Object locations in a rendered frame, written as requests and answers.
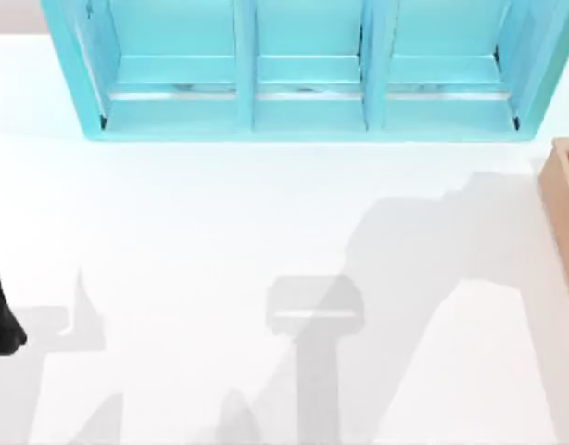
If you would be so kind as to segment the light blue rack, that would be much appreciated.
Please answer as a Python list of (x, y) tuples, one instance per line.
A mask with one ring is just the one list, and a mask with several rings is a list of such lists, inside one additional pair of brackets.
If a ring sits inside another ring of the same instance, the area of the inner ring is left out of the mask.
[(40, 0), (95, 141), (527, 141), (569, 0)]

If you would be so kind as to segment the salmon-coloured shallow box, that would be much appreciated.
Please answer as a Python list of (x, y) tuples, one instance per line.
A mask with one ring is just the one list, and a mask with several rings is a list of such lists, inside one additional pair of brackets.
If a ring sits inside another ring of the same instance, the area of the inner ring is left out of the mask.
[(552, 140), (538, 184), (569, 286), (569, 137)]

